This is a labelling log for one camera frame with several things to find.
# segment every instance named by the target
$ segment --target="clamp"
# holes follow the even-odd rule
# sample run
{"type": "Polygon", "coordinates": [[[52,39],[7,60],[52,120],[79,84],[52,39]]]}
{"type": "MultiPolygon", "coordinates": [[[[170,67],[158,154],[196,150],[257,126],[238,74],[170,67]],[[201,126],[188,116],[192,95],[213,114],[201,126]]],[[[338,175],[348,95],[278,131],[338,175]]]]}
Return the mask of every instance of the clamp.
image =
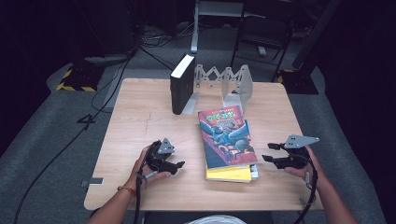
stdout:
{"type": "Polygon", "coordinates": [[[310,159],[308,150],[305,146],[319,141],[317,137],[307,137],[291,134],[286,143],[276,144],[269,143],[268,147],[274,150],[281,148],[289,153],[287,158],[276,158],[262,155],[265,161],[273,162],[277,169],[284,169],[286,167],[294,167],[296,169],[304,168],[310,159]]]}
{"type": "Polygon", "coordinates": [[[167,138],[164,138],[162,142],[160,140],[153,142],[148,149],[146,163],[154,172],[147,175],[146,178],[150,178],[163,171],[170,172],[174,175],[177,172],[177,169],[181,168],[185,163],[184,161],[180,161],[173,164],[172,162],[166,161],[166,159],[174,152],[175,147],[171,145],[167,138]]]}

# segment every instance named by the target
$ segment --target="white cable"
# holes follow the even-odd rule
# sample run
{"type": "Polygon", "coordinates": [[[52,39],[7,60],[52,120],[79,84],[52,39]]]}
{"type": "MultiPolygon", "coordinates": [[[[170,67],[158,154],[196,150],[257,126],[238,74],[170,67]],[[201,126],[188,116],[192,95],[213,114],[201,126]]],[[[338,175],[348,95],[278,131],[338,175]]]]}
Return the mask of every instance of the white cable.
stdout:
{"type": "Polygon", "coordinates": [[[196,219],[192,222],[188,222],[185,224],[220,224],[220,223],[228,223],[228,224],[247,224],[237,217],[231,216],[223,216],[223,215],[215,215],[209,217],[202,217],[196,219]]]}

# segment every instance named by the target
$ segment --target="bracelet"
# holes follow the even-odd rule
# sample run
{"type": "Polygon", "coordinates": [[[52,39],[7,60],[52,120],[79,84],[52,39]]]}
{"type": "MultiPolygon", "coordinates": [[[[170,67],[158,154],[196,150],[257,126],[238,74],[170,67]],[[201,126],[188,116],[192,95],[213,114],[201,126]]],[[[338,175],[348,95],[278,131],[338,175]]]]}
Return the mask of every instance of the bracelet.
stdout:
{"type": "Polygon", "coordinates": [[[132,196],[136,197],[136,191],[134,189],[131,189],[131,188],[128,188],[125,186],[119,186],[117,188],[117,190],[120,190],[120,189],[126,189],[126,190],[128,190],[128,192],[130,192],[132,194],[132,196]]]}

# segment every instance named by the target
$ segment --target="stack of books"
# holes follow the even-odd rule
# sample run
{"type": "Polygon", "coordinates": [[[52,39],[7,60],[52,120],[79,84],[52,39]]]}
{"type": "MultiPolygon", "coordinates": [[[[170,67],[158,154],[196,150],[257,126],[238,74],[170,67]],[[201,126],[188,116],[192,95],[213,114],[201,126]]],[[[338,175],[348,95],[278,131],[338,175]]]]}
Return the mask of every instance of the stack of books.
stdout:
{"type": "Polygon", "coordinates": [[[206,179],[248,183],[257,179],[257,156],[239,105],[198,112],[206,179]]]}

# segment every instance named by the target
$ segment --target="black book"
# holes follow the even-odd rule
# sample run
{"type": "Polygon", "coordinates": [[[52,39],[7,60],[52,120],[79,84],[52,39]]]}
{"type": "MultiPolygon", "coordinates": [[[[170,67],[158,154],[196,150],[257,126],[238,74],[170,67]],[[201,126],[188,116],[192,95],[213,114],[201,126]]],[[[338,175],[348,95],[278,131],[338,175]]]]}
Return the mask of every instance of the black book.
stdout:
{"type": "Polygon", "coordinates": [[[194,92],[194,71],[195,57],[185,54],[170,76],[172,112],[176,115],[183,112],[194,92]]]}

